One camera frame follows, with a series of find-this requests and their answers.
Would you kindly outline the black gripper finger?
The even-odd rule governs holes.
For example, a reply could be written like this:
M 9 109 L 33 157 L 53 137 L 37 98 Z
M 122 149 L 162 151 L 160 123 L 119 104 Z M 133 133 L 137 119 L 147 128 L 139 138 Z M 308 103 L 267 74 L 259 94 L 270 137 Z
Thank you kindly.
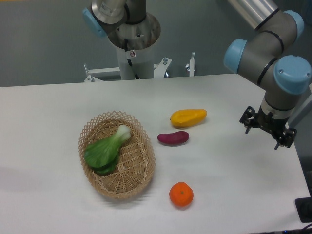
M 241 116 L 239 122 L 246 128 L 245 134 L 248 134 L 250 129 L 259 128 L 258 113 L 251 106 L 248 106 Z
M 277 142 L 274 149 L 277 150 L 279 147 L 290 148 L 294 142 L 296 134 L 297 130 L 295 128 L 284 128 L 274 131 L 274 139 Z

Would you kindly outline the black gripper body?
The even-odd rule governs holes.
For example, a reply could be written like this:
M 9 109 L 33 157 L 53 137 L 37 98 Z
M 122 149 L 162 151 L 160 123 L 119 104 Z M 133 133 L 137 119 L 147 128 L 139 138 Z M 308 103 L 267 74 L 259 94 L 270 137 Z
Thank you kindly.
M 269 112 L 265 114 L 260 107 L 258 113 L 254 117 L 254 128 L 260 128 L 261 130 L 271 134 L 272 136 L 280 136 L 285 133 L 286 123 L 288 118 L 276 119 L 273 118 L 273 113 Z

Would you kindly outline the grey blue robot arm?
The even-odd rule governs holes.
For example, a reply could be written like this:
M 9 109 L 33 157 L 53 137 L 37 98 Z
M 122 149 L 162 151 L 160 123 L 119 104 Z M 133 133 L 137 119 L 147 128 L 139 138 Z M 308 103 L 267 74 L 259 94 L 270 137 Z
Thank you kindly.
M 278 146 L 291 147 L 297 131 L 286 123 L 311 83 L 312 68 L 305 59 L 283 52 L 300 37 L 304 21 L 294 11 L 281 11 L 271 0 L 233 0 L 231 5 L 257 36 L 233 41 L 224 65 L 265 90 L 259 110 L 248 107 L 240 122 L 247 130 L 259 128 L 271 134 Z M 146 1 L 94 0 L 82 16 L 94 34 L 107 37 L 116 48 L 123 80 L 165 76 L 171 61 L 164 58 L 154 65 L 151 49 L 159 39 L 160 24 L 147 13 Z

